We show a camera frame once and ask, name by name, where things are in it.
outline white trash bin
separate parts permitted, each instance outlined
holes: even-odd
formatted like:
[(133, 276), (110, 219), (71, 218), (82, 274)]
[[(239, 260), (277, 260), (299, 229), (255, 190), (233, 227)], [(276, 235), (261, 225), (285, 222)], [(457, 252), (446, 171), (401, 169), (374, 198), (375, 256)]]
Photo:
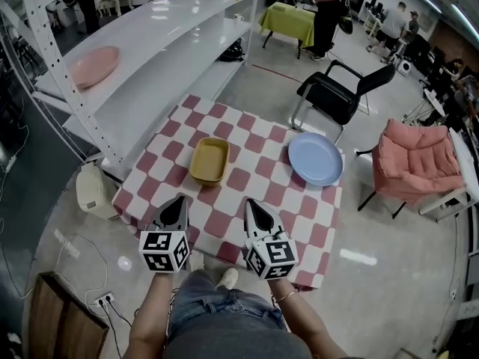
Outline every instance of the white trash bin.
[(103, 219), (117, 214), (112, 205), (116, 187), (93, 162), (83, 165), (76, 178), (76, 197), (84, 212), (90, 212)]

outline chair backrest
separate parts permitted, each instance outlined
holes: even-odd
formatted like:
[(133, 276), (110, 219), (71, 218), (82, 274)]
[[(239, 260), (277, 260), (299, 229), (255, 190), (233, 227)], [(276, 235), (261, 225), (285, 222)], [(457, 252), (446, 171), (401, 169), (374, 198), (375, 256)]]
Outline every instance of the chair backrest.
[(356, 96), (362, 96), (367, 92), (388, 84), (396, 74), (396, 67), (389, 64), (376, 72), (371, 73), (359, 80)]

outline denim shorts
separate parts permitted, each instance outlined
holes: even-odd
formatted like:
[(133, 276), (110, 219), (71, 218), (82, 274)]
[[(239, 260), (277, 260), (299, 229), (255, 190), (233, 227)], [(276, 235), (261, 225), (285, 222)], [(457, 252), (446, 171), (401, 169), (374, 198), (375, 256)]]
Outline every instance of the denim shorts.
[(274, 322), (286, 331), (282, 313), (258, 295), (238, 289), (215, 287), (204, 270), (196, 270), (183, 282), (174, 299), (170, 315), (169, 336), (181, 325), (206, 313), (241, 313)]

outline shelf board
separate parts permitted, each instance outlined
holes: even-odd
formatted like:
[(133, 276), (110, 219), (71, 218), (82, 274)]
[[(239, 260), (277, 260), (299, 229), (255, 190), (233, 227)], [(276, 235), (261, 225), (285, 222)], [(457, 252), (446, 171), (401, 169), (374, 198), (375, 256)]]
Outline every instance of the shelf board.
[[(157, 126), (189, 91), (187, 87), (204, 73), (210, 74), (214, 60), (250, 27), (248, 22), (214, 16), (148, 61), (110, 97), (95, 118), (124, 159), (144, 147), (148, 142), (144, 140), (149, 135), (148, 130)], [(208, 82), (216, 86), (211, 87), (212, 91), (218, 92), (226, 80), (222, 76), (219, 81), (209, 79)], [(73, 127), (77, 122), (76, 118), (70, 118), (64, 126), (85, 139), (84, 129)]]
[(215, 61), (201, 77), (189, 87), (188, 93), (201, 97), (202, 99), (216, 101), (243, 63), (244, 61)]
[[(154, 0), (117, 18), (87, 37), (64, 56), (67, 65), (101, 46), (117, 46), (120, 62), (98, 85), (82, 92), (90, 114), (136, 71), (185, 33), (242, 0)], [(61, 93), (50, 73), (40, 76), (37, 89), (53, 96)]]

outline black chair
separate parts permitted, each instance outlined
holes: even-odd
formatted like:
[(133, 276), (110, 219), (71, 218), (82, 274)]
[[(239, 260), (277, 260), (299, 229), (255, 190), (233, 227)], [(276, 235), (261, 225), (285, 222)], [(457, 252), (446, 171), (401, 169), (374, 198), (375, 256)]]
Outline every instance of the black chair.
[[(336, 65), (343, 67), (345, 70), (358, 77), (359, 83), (356, 93), (353, 93), (337, 81), (328, 77), (329, 72)], [(307, 100), (313, 104), (313, 108), (321, 111), (341, 126), (341, 133), (338, 138), (336, 138), (336, 144), (343, 134), (344, 125), (349, 123), (353, 115), (356, 113), (361, 96), (379, 88), (380, 86), (388, 84), (393, 79), (395, 73), (396, 69), (394, 65), (390, 64), (387, 67), (383, 67), (382, 69), (363, 77), (361, 74), (349, 68), (347, 65), (344, 65), (340, 61), (333, 60), (331, 65), (329, 65), (326, 74), (316, 72), (303, 82), (296, 92), (301, 96), (301, 99), (299, 99), (298, 105), (291, 117), (293, 129), (301, 130), (297, 128), (295, 119), (304, 101)]]

